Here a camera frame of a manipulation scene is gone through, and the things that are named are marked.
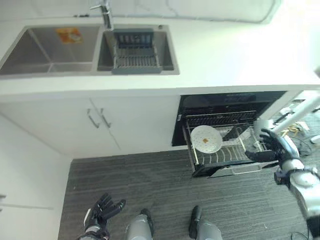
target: faucet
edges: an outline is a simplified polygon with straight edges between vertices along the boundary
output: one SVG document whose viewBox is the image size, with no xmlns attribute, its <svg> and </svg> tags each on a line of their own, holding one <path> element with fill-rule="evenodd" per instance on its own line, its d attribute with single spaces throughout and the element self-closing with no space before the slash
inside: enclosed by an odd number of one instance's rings
<svg viewBox="0 0 320 240">
<path fill-rule="evenodd" d="M 101 9 L 101 13 L 104 21 L 104 28 L 106 30 L 112 31 L 114 29 L 114 23 L 111 17 L 110 0 L 101 0 L 99 5 L 90 7 L 90 10 L 97 9 L 97 8 Z"/>
</svg>

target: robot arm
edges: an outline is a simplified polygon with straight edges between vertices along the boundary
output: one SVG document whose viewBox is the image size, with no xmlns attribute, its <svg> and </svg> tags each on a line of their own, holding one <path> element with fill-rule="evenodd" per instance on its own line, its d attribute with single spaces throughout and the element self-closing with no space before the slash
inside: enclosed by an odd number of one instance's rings
<svg viewBox="0 0 320 240">
<path fill-rule="evenodd" d="M 265 134 L 260 136 L 270 151 L 245 154 L 255 162 L 279 162 L 281 170 L 274 173 L 275 182 L 286 185 L 292 192 L 313 239 L 320 240 L 320 177 L 317 169 L 305 167 L 291 140 L 279 137 L 268 129 L 261 131 Z"/>
<path fill-rule="evenodd" d="M 93 207 L 88 209 L 84 217 L 85 233 L 77 240 L 109 240 L 108 220 L 120 213 L 125 204 L 124 199 L 114 204 L 108 193 L 103 194 Z"/>
<path fill-rule="evenodd" d="M 274 173 L 277 184 L 285 184 L 297 199 L 313 239 L 320 239 L 320 178 L 316 168 L 299 159 L 286 160 Z"/>
</svg>

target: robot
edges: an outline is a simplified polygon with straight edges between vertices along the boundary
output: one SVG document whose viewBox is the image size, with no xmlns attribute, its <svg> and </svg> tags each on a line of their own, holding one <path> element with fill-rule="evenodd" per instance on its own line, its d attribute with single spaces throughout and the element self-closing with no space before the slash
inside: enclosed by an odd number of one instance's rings
<svg viewBox="0 0 320 240">
<path fill-rule="evenodd" d="M 304 166 L 294 146 L 285 138 L 269 129 L 263 128 L 263 142 L 268 151 L 245 154 L 254 162 L 278 161 L 279 169 L 274 173 L 278 185 L 286 185 L 297 199 L 300 210 L 314 240 L 320 240 L 320 176 L 317 169 Z M 107 230 L 108 219 L 118 214 L 125 206 L 123 199 L 114 204 L 111 196 L 104 194 L 95 205 L 88 210 L 85 220 L 85 233 L 77 240 L 109 240 Z M 213 223 L 201 219 L 201 207 L 193 208 L 189 236 L 196 240 L 223 240 L 221 231 Z M 125 240 L 152 240 L 154 224 L 147 209 L 142 209 L 127 226 Z"/>
</svg>

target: cabinet handle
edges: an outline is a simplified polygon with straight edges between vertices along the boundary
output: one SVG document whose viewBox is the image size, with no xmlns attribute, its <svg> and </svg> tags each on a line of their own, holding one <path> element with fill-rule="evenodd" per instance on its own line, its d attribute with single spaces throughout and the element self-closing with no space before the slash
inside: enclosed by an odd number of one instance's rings
<svg viewBox="0 0 320 240">
<path fill-rule="evenodd" d="M 87 111 L 86 111 L 86 115 L 88 116 L 88 118 L 91 120 L 91 122 L 92 122 L 92 124 L 95 126 L 95 128 L 99 128 L 100 127 L 100 123 L 96 123 L 95 121 L 94 121 L 94 119 L 92 118 L 92 116 L 90 115 L 90 112 L 91 112 L 91 109 L 88 109 Z"/>
<path fill-rule="evenodd" d="M 104 115 L 104 109 L 103 108 L 101 108 L 101 110 L 100 110 L 100 115 L 101 115 L 101 118 L 102 118 L 103 122 L 108 127 L 108 129 L 111 128 L 111 122 L 107 121 L 107 119 L 106 119 L 106 117 Z"/>
<path fill-rule="evenodd" d="M 262 170 L 260 165 L 257 165 L 257 169 L 249 170 L 249 171 L 240 171 L 240 172 L 235 172 L 233 168 L 231 168 L 231 173 L 233 175 L 240 175 L 240 174 L 250 174 L 250 173 L 256 173 L 260 172 Z"/>
</svg>

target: gray carpet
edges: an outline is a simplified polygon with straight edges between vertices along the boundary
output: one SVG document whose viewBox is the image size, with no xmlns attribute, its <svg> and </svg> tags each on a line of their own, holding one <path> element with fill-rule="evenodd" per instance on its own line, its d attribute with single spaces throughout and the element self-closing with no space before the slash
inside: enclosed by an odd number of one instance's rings
<svg viewBox="0 0 320 240">
<path fill-rule="evenodd" d="M 296 137 L 320 133 L 319 113 L 305 120 L 311 132 Z M 320 150 L 312 146 L 312 151 L 305 163 L 319 169 Z M 58 239 L 74 240 L 83 233 L 87 209 L 105 192 L 114 201 L 127 200 L 109 222 L 112 240 L 123 239 L 126 225 L 142 208 L 154 219 L 153 239 L 188 240 L 194 205 L 203 207 L 203 218 L 220 228 L 224 240 L 288 240 L 291 232 L 306 234 L 296 200 L 285 186 L 275 184 L 273 172 L 191 178 L 185 150 L 77 159 L 69 172 Z"/>
</svg>

